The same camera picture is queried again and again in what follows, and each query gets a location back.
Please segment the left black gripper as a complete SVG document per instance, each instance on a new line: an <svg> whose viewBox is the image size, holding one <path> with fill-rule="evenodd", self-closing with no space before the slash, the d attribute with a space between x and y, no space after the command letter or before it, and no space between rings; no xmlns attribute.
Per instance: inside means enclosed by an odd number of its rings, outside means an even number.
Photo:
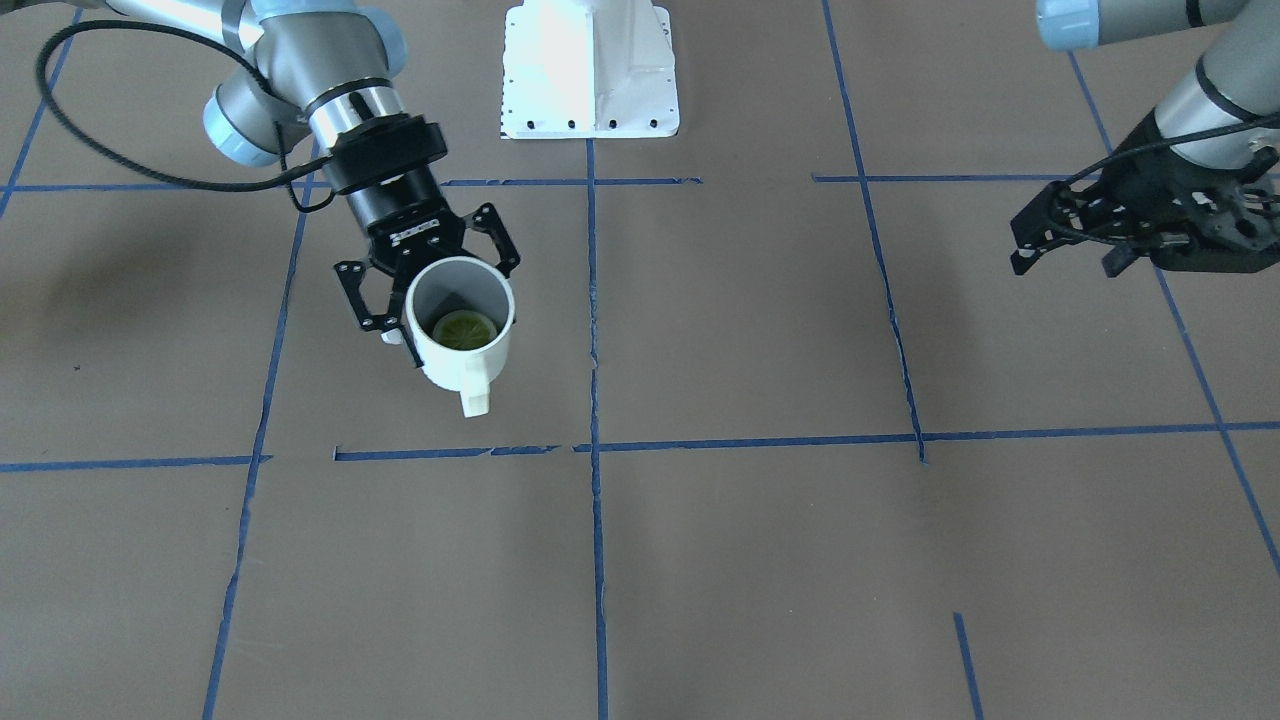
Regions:
<svg viewBox="0 0 1280 720"><path fill-rule="evenodd" d="M1261 272L1277 264L1277 195L1265 183L1276 167L1275 149L1224 170L1166 147L1108 164L1094 190L1053 181L1009 222L1010 266L1021 277L1053 250L1115 240L1101 259L1110 279L1142 259L1166 272Z"/></svg>

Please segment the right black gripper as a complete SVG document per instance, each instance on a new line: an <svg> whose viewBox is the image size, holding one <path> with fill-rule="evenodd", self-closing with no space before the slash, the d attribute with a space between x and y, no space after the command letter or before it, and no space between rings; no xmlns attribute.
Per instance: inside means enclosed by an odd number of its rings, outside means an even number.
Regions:
<svg viewBox="0 0 1280 720"><path fill-rule="evenodd" d="M470 234L481 234L497 252L493 268L509 279L521 264L506 224L493 202L466 215L456 215L430 172L448 146L438 123L422 117L392 115L365 122L338 136L325 165L334 191L347 199L369 243L369 261L334 264L357 327L376 332L387 345L408 346L402 320L410 287L407 268L399 261L410 250L411 274L436 259L456 255L480 259L466 249ZM374 313L364 296L370 272L390 275L387 307Z"/></svg>

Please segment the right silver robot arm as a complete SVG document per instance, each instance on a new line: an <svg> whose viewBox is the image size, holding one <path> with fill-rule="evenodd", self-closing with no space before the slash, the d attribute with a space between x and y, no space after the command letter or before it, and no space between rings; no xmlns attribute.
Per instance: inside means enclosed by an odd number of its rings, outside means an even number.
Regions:
<svg viewBox="0 0 1280 720"><path fill-rule="evenodd" d="M335 274L364 331L404 328L410 286L465 234L486 234L497 270L520 255L497 210L456 215L430 165L447 145L438 124L410 113L393 79L404 36L384 12L356 1L110 1L124 18L182 29L244 61L204 109L211 143L233 161L265 167L314 138L333 192L349 204L367 255Z"/></svg>

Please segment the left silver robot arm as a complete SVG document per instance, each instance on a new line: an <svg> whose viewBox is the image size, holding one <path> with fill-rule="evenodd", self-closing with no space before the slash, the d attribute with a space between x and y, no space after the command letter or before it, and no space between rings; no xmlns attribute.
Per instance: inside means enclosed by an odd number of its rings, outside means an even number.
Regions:
<svg viewBox="0 0 1280 720"><path fill-rule="evenodd" d="M1014 273L1046 254L1100 243L1106 275L1146 259L1184 273L1277 265L1275 1L1039 1L1059 51L1117 46L1125 59L1172 51L1169 92L1106 158L1042 188L1012 219Z"/></svg>

